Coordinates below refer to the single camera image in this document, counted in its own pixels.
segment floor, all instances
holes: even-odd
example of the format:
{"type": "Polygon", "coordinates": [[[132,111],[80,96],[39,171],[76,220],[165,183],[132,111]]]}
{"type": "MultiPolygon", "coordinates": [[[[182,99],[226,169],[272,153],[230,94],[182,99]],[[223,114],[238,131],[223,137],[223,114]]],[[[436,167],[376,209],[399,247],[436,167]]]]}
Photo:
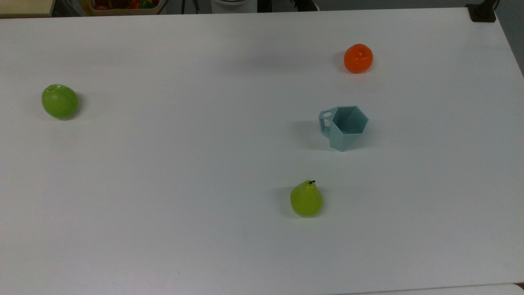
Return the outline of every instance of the floor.
{"type": "MultiPolygon", "coordinates": [[[[199,0],[199,13],[211,13],[212,0],[199,0]]],[[[434,8],[464,7],[468,3],[477,4],[480,0],[314,0],[321,10],[357,10],[357,9],[395,9],[395,8],[434,8]]],[[[180,14],[182,0],[169,0],[168,14],[180,14]]],[[[290,0],[273,0],[273,12],[293,12],[290,0]]],[[[194,14],[192,0],[187,0],[186,14],[194,14]]],[[[524,76],[524,1],[500,0],[496,14],[506,33],[520,71],[524,76]]]]}

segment white table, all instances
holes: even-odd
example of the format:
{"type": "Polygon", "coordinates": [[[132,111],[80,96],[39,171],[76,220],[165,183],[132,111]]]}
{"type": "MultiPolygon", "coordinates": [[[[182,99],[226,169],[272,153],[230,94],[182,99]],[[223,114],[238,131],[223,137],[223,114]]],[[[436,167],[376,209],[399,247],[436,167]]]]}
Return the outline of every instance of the white table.
{"type": "Polygon", "coordinates": [[[494,285],[380,292],[374,295],[524,295],[524,290],[517,285],[494,285]]]}
{"type": "Polygon", "coordinates": [[[466,8],[0,20],[0,293],[524,281],[524,79],[466,8]],[[342,55],[375,54],[352,75],[342,55]],[[80,95],[47,115],[53,83],[80,95]],[[348,152],[317,116],[370,118],[348,152]],[[315,179],[322,214],[291,188],[315,179]]]}

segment toy fruit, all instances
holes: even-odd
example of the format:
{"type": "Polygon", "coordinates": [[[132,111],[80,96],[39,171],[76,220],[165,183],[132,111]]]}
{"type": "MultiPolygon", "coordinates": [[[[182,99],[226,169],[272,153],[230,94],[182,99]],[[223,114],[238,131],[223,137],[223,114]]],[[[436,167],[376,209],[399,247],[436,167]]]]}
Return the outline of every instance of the toy fruit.
{"type": "Polygon", "coordinates": [[[364,44],[351,46],[344,54],[344,65],[352,73],[363,72],[373,63],[373,52],[364,44]]]}
{"type": "Polygon", "coordinates": [[[53,84],[42,92],[42,106],[51,116],[63,119],[77,110],[78,97],[71,88],[53,84]]]}
{"type": "Polygon", "coordinates": [[[306,180],[291,192],[291,207],[302,217],[312,217],[322,209],[324,201],[314,180],[306,180]]]}

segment pear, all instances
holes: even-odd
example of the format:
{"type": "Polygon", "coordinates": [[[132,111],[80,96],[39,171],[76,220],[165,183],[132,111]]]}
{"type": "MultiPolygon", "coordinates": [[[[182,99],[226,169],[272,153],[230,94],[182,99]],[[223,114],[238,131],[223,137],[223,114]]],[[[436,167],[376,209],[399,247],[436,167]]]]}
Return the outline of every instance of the pear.
{"type": "Polygon", "coordinates": [[[306,180],[291,192],[291,207],[302,217],[313,217],[322,209],[322,194],[314,180],[306,180]]]}

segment light blue cup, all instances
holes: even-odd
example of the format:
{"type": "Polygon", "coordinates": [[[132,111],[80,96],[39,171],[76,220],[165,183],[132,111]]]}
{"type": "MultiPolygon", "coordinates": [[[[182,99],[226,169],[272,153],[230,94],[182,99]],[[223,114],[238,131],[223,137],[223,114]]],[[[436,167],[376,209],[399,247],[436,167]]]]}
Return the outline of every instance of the light blue cup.
{"type": "Polygon", "coordinates": [[[368,118],[357,106],[336,107],[320,112],[320,130],[329,146],[341,152],[351,148],[364,133],[368,118]]]}

